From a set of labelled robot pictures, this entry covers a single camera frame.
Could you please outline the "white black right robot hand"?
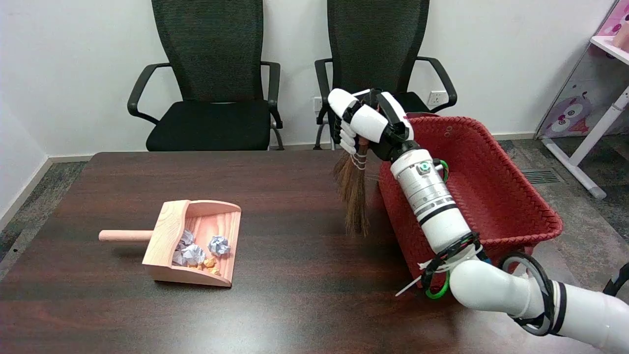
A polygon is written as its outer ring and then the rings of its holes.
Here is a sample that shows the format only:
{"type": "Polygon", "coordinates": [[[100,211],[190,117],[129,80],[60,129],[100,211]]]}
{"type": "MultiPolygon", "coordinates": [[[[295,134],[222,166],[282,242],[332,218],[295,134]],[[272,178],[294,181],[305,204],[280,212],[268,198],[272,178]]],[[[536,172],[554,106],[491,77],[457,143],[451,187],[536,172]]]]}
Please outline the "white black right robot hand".
{"type": "Polygon", "coordinates": [[[382,161],[397,161],[403,154],[419,150],[406,112],[389,92],[364,90],[351,94],[333,89],[328,103],[340,121],[339,145],[352,155],[371,149],[382,161]]]}

